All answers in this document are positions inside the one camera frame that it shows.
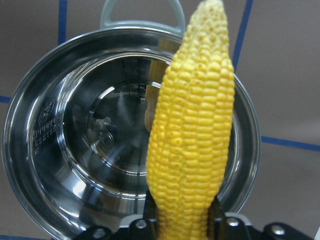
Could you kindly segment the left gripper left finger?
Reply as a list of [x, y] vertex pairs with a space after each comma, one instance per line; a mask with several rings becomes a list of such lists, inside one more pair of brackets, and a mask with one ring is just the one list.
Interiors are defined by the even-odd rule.
[[132, 221], [129, 225], [129, 240], [156, 240], [157, 206], [150, 192], [146, 192], [142, 218]]

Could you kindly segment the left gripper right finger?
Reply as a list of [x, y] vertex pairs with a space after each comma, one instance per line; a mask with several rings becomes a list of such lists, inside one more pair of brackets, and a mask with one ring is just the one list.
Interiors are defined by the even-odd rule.
[[242, 214], [225, 212], [217, 197], [209, 207], [207, 238], [209, 240], [252, 240], [250, 220]]

